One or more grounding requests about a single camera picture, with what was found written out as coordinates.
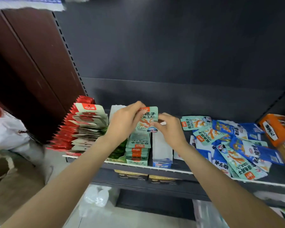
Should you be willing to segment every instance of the barcode label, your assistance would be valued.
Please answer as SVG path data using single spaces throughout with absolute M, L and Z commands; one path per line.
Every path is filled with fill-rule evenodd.
M 279 160 L 276 157 L 270 155 L 270 158 L 273 162 L 279 163 Z

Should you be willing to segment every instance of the pile of snack packets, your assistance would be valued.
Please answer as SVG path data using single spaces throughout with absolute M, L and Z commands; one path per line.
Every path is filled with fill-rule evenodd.
M 147 165 L 151 148 L 150 132 L 157 131 L 150 123 L 158 120 L 158 109 L 144 109 L 147 112 L 141 117 L 135 131 L 109 155 L 107 161 Z M 79 96 L 64 118 L 63 125 L 54 134 L 48 149 L 78 157 L 106 133 L 108 122 L 108 115 L 101 105 L 95 105 L 91 97 Z
M 190 144 L 229 177 L 257 180 L 271 165 L 284 165 L 277 150 L 261 141 L 264 133 L 255 123 L 212 120 L 207 116 L 183 116 L 183 130 L 192 130 Z

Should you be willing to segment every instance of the floor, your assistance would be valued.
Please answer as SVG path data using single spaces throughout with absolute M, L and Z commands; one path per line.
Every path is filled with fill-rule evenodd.
M 57 176 L 66 166 L 69 164 L 65 161 L 65 158 L 61 157 L 62 152 L 55 152 L 46 149 L 45 161 L 43 171 L 46 173 L 48 181 L 51 181 Z M 153 213 L 122 209 L 114 207 L 112 203 L 108 202 L 106 207 L 98 208 L 95 214 L 88 218 L 81 218 L 79 216 L 78 207 L 74 209 L 66 222 L 64 228 L 145 228 L 145 227 L 157 227 L 157 228 L 183 228 L 183 227 L 196 227 L 194 221 L 174 218 L 164 215 L 158 215 Z

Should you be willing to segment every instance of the right hand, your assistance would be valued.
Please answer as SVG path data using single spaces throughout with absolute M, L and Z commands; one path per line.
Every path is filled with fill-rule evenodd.
M 178 150 L 184 145 L 188 145 L 178 118 L 162 113 L 158 115 L 158 119 L 165 121 L 166 125 L 161 125 L 159 122 L 153 122 L 152 124 L 163 134 L 165 141 L 172 149 Z

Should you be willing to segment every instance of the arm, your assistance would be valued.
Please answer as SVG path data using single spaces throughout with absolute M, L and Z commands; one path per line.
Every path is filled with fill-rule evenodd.
M 109 154 L 134 130 L 140 101 L 118 110 L 106 134 L 15 212 L 1 228 L 62 227 Z
M 285 227 L 283 218 L 188 144 L 178 118 L 166 113 L 159 115 L 158 118 L 167 124 L 163 126 L 154 122 L 154 126 L 163 133 L 166 142 L 190 167 L 230 228 Z

